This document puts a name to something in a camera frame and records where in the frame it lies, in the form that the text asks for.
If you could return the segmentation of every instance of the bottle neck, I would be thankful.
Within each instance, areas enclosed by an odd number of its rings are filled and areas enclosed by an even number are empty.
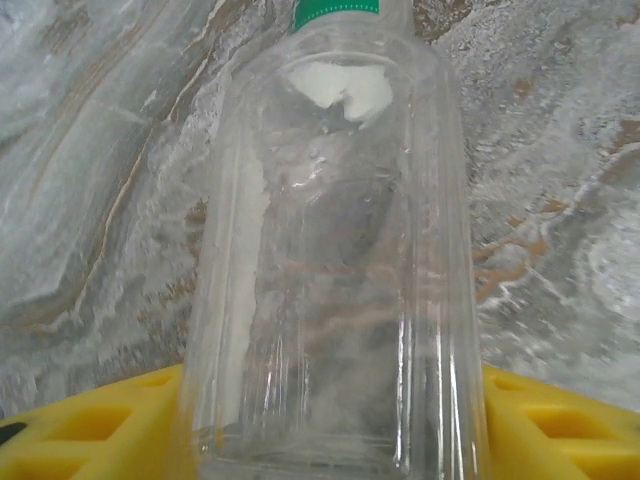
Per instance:
[[[351,18],[404,34],[414,34],[413,0],[295,0],[292,32],[317,22]]]

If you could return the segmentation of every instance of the rectangular hole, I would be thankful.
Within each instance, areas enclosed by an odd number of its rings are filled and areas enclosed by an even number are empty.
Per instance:
[[[151,378],[144,378],[136,382],[140,387],[162,387],[166,385],[173,376],[171,375],[154,375]]]
[[[609,439],[613,435],[597,420],[571,408],[531,408],[527,416],[549,438]]]
[[[27,424],[24,422],[13,422],[0,426],[0,447],[17,437],[25,428],[27,428]]]
[[[131,415],[126,407],[89,407],[67,418],[49,440],[104,441]]]
[[[493,377],[493,384],[500,390],[524,390],[524,387],[502,377]]]
[[[72,480],[84,459],[77,458],[21,458],[9,467],[5,480]]]
[[[638,456],[589,456],[573,461],[589,480],[640,480]]]

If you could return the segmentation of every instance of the marble surface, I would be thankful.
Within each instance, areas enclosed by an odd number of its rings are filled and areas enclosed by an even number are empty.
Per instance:
[[[288,0],[0,0],[0,407],[180,361],[227,60]],[[485,359],[640,410],[640,4],[418,0]]]

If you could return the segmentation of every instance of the bottle shoulder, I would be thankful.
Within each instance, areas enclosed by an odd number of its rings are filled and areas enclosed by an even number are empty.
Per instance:
[[[448,64],[435,49],[409,33],[360,22],[319,22],[282,38],[234,75],[237,92],[294,65],[322,61],[338,65],[382,64],[410,82],[445,72]]]

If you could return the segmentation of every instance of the empty bottle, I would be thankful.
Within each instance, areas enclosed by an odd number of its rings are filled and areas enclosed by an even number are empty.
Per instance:
[[[486,476],[456,86],[411,3],[298,0],[234,76],[174,477]]]

